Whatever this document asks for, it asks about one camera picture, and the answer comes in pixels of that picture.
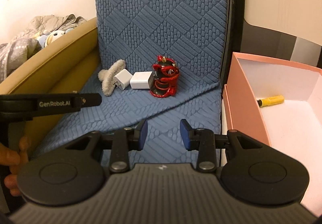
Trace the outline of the person's left hand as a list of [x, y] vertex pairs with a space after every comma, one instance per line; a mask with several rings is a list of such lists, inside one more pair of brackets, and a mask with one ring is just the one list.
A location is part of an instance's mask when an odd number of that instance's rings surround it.
[[18, 173], [22, 166], [28, 163], [28, 149], [31, 146], [31, 140], [27, 136], [21, 137], [19, 141], [19, 151], [14, 151], [1, 144], [1, 166], [9, 170], [4, 175], [4, 185], [13, 197], [21, 196], [18, 188]]

